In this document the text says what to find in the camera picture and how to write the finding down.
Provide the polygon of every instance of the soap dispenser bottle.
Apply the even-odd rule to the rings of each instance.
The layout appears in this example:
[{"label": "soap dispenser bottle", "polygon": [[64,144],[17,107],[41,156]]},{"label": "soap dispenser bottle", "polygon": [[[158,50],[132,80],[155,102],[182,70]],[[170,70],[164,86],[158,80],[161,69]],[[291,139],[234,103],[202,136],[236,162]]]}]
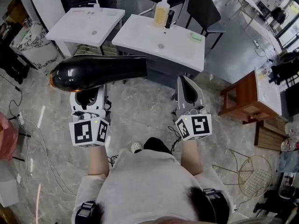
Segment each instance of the soap dispenser bottle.
[{"label": "soap dispenser bottle", "polygon": [[159,27],[164,27],[168,15],[170,5],[167,3],[167,0],[162,0],[157,3],[155,11],[155,25]]}]

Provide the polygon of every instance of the white t-shirt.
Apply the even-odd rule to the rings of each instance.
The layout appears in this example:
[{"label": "white t-shirt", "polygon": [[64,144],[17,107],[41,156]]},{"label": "white t-shirt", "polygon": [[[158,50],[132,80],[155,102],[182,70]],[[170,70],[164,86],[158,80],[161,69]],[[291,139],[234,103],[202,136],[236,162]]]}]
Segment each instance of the white t-shirt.
[{"label": "white t-shirt", "polygon": [[105,175],[83,177],[72,223],[82,203],[96,201],[104,206],[104,224],[138,224],[160,217],[197,220],[188,200],[190,187],[222,190],[232,210],[231,198],[212,167],[192,176],[171,154],[126,149]]}]

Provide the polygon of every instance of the wire chair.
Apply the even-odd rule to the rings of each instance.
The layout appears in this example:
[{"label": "wire chair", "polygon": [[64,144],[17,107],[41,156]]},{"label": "wire chair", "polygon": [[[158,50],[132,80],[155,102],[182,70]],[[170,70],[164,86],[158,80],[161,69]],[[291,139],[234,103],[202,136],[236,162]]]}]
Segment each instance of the wire chair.
[{"label": "wire chair", "polygon": [[[254,155],[249,157],[232,149],[229,149],[229,151],[235,158],[237,164],[236,171],[213,165],[213,168],[218,167],[238,174],[238,183],[226,185],[239,185],[240,191],[250,199],[263,195],[268,190],[272,181],[272,169],[270,163],[261,156]],[[247,158],[239,170],[235,153]]]}]

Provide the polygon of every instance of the shoe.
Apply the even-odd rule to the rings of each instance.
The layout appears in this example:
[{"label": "shoe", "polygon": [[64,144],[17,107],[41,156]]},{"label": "shoe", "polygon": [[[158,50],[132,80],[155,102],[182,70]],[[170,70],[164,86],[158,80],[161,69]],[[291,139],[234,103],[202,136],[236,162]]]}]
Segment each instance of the shoe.
[{"label": "shoe", "polygon": [[138,141],[134,142],[134,143],[131,145],[131,152],[132,152],[132,153],[135,153],[136,150],[140,150],[140,149],[142,150],[143,147],[142,147],[141,143],[138,142]]},{"label": "shoe", "polygon": [[30,67],[28,65],[26,65],[24,67],[24,71],[23,71],[23,78],[27,78],[27,75],[28,75],[28,71],[29,71]]}]

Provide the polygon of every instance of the white sneaker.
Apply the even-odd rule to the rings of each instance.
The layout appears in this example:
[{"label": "white sneaker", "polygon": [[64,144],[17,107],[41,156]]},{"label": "white sneaker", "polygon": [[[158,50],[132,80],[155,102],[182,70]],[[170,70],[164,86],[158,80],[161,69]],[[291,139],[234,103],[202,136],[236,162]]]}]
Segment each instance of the white sneaker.
[{"label": "white sneaker", "polygon": [[134,143],[131,145],[131,152],[132,152],[132,153],[135,153],[136,150],[140,150],[140,149],[142,150],[143,147],[142,147],[141,143],[138,142],[138,141],[134,142]]}]

